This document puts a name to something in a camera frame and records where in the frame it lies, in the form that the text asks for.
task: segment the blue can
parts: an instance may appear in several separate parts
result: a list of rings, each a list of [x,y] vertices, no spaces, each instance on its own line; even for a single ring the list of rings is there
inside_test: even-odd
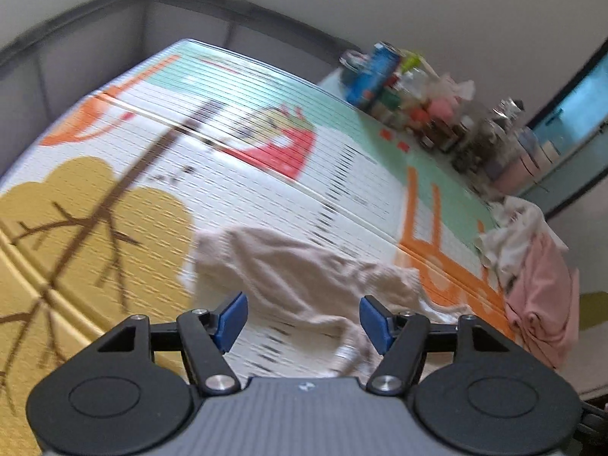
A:
[[[382,86],[393,75],[400,61],[399,50],[385,42],[376,43],[374,53],[351,85],[346,100],[365,110],[378,97]]]

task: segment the foam play mat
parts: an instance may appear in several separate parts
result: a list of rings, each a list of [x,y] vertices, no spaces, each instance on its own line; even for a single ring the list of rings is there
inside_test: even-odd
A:
[[[512,337],[472,244],[491,216],[455,175],[312,84],[180,41],[81,100],[1,182],[0,454],[37,454],[25,401],[66,358],[127,315],[189,309],[195,232],[235,224],[415,267],[433,301]],[[337,346],[252,313],[228,360],[244,378],[318,376]]]

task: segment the orange giraffe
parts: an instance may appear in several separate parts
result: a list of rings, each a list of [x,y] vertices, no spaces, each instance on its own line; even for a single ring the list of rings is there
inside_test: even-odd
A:
[[[111,85],[104,91],[86,98],[74,112],[70,113],[59,125],[57,125],[45,138],[40,141],[42,146],[55,146],[66,142],[82,142],[93,137],[102,135],[110,130],[120,126],[124,121],[129,120],[134,116],[133,113],[125,112],[120,118],[117,118],[112,123],[107,124],[103,128],[97,129],[92,133],[86,133],[87,130],[98,121],[109,109],[110,103],[108,98],[117,98],[122,92],[131,88],[138,82],[141,82],[153,73],[166,67],[179,58],[179,55],[172,54],[165,59],[146,68],[144,71],[136,74],[121,85]]]
[[[423,288],[436,304],[449,306],[467,303],[475,315],[513,338],[504,313],[502,294],[491,288],[488,283],[488,269],[480,263],[481,278],[478,278],[441,251],[442,198],[436,184],[432,184],[431,189],[433,222],[431,241],[428,242],[414,236],[418,207],[418,172],[412,166],[407,168],[407,213],[395,264],[417,268]],[[477,229],[483,232],[483,224],[479,220]]]

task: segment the blue gripper pad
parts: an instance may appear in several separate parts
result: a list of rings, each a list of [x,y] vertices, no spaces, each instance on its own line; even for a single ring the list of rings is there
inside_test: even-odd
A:
[[[394,342],[394,338],[388,331],[387,318],[378,312],[366,298],[361,298],[359,321],[376,351],[380,355],[385,355]]]
[[[247,322],[249,307],[245,293],[240,292],[232,303],[220,313],[218,319],[218,330],[213,336],[215,346],[220,353],[228,353],[236,338]]]

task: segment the pink garment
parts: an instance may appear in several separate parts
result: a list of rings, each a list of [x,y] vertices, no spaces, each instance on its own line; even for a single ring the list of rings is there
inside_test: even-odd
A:
[[[578,340],[578,306],[578,270],[570,274],[551,236],[538,233],[505,303],[511,327],[526,350],[558,368]]]

